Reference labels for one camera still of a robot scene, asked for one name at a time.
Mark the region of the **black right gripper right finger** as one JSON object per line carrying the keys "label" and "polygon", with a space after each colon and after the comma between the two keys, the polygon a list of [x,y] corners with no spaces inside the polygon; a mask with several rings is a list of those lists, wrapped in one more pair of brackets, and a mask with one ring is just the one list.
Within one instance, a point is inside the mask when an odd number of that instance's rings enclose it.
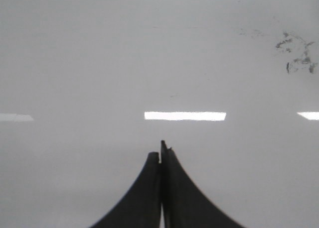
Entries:
{"label": "black right gripper right finger", "polygon": [[161,192],[166,228],[241,228],[194,184],[174,150],[161,141]]}

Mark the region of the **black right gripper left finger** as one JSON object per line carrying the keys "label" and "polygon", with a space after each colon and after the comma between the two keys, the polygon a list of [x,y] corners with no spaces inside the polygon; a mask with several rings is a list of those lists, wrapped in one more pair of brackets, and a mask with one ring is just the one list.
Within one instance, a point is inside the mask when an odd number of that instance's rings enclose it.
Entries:
{"label": "black right gripper left finger", "polygon": [[93,228],[158,228],[161,217],[159,154],[150,152],[130,189]]}

